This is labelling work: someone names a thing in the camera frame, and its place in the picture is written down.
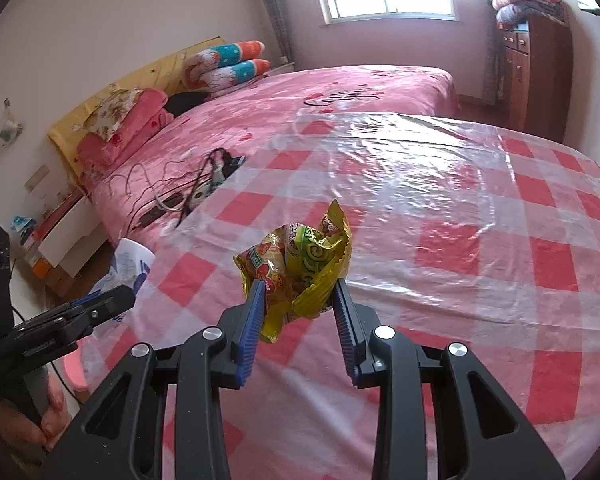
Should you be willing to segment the person's left hand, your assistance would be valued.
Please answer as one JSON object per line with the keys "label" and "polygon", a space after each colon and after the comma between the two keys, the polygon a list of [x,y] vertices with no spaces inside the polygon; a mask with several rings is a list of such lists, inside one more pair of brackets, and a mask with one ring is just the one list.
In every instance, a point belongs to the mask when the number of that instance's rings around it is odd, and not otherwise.
{"label": "person's left hand", "polygon": [[42,446],[51,451],[71,422],[64,389],[59,379],[47,378],[48,407],[40,422],[32,422],[14,404],[0,396],[0,436],[12,448],[26,444]]}

